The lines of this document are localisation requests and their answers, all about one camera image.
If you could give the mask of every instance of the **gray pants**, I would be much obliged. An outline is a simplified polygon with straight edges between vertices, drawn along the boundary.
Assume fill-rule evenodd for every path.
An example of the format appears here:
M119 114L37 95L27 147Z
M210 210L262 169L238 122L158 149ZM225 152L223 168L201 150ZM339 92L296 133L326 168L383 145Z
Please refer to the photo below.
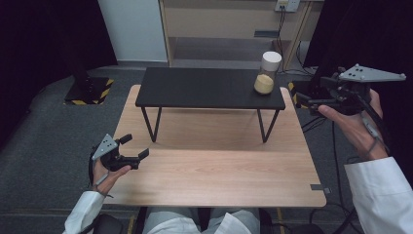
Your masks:
M214 233L218 229L219 225L224 219L225 214L227 213L231 214L240 222L242 222L252 234L259 233L259 212L256 208L212 208L207 230L205 230L203 233ZM147 210L143 234L147 234L158 224L177 217L192 218L197 225L198 230L201 231L197 208L150 207Z

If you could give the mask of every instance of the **black table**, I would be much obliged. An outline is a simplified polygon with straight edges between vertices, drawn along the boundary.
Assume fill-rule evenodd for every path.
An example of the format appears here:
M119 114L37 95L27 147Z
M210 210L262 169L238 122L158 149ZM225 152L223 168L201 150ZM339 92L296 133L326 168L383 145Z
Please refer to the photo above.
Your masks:
M135 105L142 109L153 142L157 138L163 107L256 109L262 139L266 142L285 103L277 82L268 95L254 91L257 74L258 70L246 69L148 67ZM159 108L155 132L145 107ZM276 110L266 134L260 109Z

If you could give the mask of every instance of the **human hand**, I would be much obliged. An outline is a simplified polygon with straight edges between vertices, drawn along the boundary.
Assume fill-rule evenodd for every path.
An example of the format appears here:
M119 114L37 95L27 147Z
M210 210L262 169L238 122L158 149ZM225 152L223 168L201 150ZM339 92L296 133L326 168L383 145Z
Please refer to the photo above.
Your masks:
M99 192L102 195L107 195L113 185L115 185L116 180L130 170L131 166L127 165L116 172L110 172L103 167L100 159L97 159L94 164L94 191ZM100 184L96 185L98 181L106 174L108 174L107 178Z
M379 94L370 90L370 96L370 105L380 118L383 118ZM370 161L388 157L383 142L377 142L377 144L375 144L375 138L367 131L359 114L352 116L343 115L326 105L319 107L319 113L338 124L346 138L356 148L357 154L362 160ZM377 129L374 121L365 111L363 111L363 116L367 117L369 122Z

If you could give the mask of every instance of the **gray carpet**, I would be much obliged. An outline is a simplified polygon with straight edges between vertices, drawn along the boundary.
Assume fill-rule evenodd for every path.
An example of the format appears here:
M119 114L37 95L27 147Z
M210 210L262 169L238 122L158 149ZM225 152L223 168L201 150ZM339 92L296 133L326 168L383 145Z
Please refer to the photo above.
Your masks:
M130 87L141 82L144 70L97 69L92 76L114 79L102 105L65 105L63 99L73 83L71 77L46 87L0 155L0 233L61 233L79 196L88 187L91 147L105 134L113 135ZM280 75L282 86L290 80L308 79ZM314 119L308 110L297 109L302 125ZM328 202L339 203L334 164L331 122L305 133L322 185L331 190ZM337 153L345 206L352 207L351 192L343 165L355 157L353 149L336 129ZM137 207L104 206L119 218L127 233ZM282 223L308 223L311 209L282 209ZM275 210L269 210L275 222ZM314 223L332 233L344 220L342 211L328 205L314 215ZM348 227L344 233L356 233Z

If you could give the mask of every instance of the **white panel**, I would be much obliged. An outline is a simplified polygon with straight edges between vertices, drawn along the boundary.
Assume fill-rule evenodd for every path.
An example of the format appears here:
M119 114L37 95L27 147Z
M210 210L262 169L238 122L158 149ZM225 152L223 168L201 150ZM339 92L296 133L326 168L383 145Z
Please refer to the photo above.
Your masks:
M117 60L168 61L158 1L98 2Z

